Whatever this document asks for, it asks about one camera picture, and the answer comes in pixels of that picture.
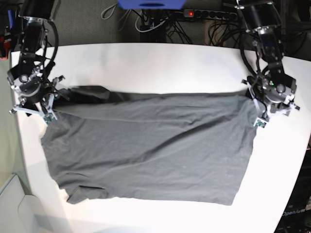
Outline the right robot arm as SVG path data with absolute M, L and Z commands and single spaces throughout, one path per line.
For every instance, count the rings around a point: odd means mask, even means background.
M 18 97 L 17 111 L 28 115 L 50 115 L 54 98 L 59 93 L 48 76 L 55 65 L 59 36 L 53 21 L 59 2 L 56 0 L 26 0 L 18 17 L 21 27 L 17 33 L 20 49 L 18 64 L 8 71 L 8 83 Z

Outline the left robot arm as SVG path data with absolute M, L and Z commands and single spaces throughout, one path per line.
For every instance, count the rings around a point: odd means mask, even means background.
M 271 0 L 239 0 L 236 9 L 240 14 L 247 33 L 258 36 L 253 46 L 256 49 L 254 71 L 245 53 L 241 56 L 249 71 L 247 84 L 251 97 L 259 112 L 259 119 L 269 121 L 273 115 L 288 115 L 297 106 L 294 103 L 296 80 L 284 71 L 284 57 L 281 40 L 281 19 Z

